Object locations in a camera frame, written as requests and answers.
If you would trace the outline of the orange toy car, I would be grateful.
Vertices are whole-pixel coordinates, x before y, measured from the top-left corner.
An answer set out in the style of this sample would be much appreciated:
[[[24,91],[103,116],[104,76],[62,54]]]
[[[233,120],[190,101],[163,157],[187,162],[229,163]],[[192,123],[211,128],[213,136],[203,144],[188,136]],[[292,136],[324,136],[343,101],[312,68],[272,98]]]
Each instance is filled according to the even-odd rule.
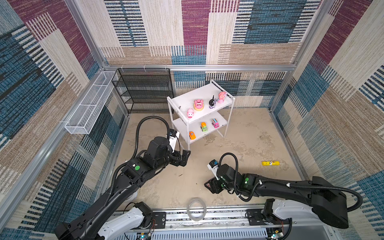
[[[191,140],[195,140],[196,139],[196,135],[192,131],[189,132],[189,137],[190,137]]]

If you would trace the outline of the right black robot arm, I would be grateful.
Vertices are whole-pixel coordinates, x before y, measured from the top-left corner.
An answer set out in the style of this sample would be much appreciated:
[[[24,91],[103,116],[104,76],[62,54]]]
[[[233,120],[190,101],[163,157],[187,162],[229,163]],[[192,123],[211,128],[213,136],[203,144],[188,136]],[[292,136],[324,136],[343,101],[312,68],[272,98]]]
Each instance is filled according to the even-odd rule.
[[[336,187],[322,177],[314,176],[309,181],[287,181],[266,178],[257,174],[240,174],[239,162],[235,167],[222,160],[212,160],[208,169],[214,177],[205,183],[212,194],[227,191],[243,202],[256,197],[267,197],[263,211],[267,218],[316,218],[323,223],[339,228],[349,227],[348,213],[363,204],[363,197],[355,190]]]

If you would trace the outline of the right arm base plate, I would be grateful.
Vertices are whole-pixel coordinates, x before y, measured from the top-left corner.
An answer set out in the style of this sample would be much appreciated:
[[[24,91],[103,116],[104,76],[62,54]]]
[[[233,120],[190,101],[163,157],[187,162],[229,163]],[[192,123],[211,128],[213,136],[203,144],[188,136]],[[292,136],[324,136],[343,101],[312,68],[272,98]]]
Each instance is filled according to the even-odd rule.
[[[289,220],[281,220],[271,211],[264,213],[263,209],[249,209],[245,213],[246,219],[250,226],[266,226],[266,225],[288,225]]]

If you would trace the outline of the pink pig toy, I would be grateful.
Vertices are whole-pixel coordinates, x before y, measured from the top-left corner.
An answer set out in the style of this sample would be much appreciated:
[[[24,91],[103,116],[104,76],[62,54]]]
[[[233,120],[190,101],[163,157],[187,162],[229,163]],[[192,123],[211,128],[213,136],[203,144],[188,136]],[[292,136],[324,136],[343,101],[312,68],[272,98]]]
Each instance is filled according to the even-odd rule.
[[[194,110],[192,108],[187,110],[187,117],[191,119],[194,116]]]

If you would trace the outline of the green toy car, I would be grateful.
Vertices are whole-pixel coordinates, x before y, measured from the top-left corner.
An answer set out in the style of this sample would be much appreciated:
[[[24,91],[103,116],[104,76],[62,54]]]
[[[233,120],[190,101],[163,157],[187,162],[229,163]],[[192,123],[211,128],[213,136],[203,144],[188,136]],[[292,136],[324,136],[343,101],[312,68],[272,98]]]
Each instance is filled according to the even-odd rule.
[[[208,131],[208,127],[207,127],[207,124],[205,122],[201,123],[201,130],[202,130],[202,132],[207,132]]]

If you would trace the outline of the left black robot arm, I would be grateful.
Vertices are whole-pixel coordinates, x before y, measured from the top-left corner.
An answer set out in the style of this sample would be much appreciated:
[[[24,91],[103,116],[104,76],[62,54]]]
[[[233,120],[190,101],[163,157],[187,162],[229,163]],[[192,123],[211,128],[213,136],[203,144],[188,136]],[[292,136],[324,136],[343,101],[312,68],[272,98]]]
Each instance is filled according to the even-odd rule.
[[[147,149],[138,152],[141,125],[150,119],[162,121],[167,128],[165,137],[155,137]],[[136,130],[132,158],[115,170],[111,186],[83,214],[70,223],[60,223],[54,230],[59,240],[113,240],[129,229],[147,228],[152,222],[152,210],[144,203],[136,204],[128,213],[111,220],[117,208],[147,181],[167,165],[186,166],[189,150],[177,151],[170,143],[168,122],[158,116],[143,118]]]

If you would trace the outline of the pink toy truck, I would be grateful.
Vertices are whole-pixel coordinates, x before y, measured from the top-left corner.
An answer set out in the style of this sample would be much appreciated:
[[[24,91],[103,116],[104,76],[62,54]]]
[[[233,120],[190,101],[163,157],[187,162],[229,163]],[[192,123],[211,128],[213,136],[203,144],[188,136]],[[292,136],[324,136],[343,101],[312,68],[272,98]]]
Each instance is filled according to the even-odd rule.
[[[217,119],[212,119],[212,125],[215,129],[219,128],[220,127],[220,124],[219,122],[217,121]]]

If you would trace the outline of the pink round figure toy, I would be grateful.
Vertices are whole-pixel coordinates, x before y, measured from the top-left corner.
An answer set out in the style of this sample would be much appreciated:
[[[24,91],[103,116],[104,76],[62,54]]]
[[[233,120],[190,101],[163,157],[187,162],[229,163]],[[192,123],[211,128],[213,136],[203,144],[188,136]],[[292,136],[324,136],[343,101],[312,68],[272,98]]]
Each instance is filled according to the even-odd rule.
[[[218,94],[218,100],[217,100],[217,103],[219,103],[219,104],[224,103],[226,96],[227,96],[227,92],[220,92],[220,93]]]

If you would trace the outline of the black white kuromi figure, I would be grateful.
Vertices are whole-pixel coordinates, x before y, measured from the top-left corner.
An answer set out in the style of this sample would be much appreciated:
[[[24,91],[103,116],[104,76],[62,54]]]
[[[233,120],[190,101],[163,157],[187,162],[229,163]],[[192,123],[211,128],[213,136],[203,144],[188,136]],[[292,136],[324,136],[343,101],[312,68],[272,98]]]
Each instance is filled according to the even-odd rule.
[[[209,108],[214,109],[216,107],[216,102],[217,102],[217,99],[215,98],[215,96],[213,96],[212,99],[210,99],[209,101]]]

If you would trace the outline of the pink bear donut toy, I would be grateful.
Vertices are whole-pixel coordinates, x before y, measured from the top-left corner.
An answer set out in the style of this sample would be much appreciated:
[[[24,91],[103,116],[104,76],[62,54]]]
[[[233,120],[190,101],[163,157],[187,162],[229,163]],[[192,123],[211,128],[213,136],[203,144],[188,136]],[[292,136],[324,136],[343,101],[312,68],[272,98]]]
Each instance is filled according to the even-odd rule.
[[[201,99],[197,99],[197,100],[194,100],[194,109],[196,111],[202,111],[204,109],[204,100],[201,100]]]

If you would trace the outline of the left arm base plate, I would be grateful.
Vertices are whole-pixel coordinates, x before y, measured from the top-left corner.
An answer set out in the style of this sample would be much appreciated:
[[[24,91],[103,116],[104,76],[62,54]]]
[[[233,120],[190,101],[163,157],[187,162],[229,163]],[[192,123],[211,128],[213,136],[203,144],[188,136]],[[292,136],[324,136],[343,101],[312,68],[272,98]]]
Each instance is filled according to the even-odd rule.
[[[136,228],[136,230],[153,230],[164,229],[166,227],[167,213],[166,212],[153,212],[146,216],[143,222]]]

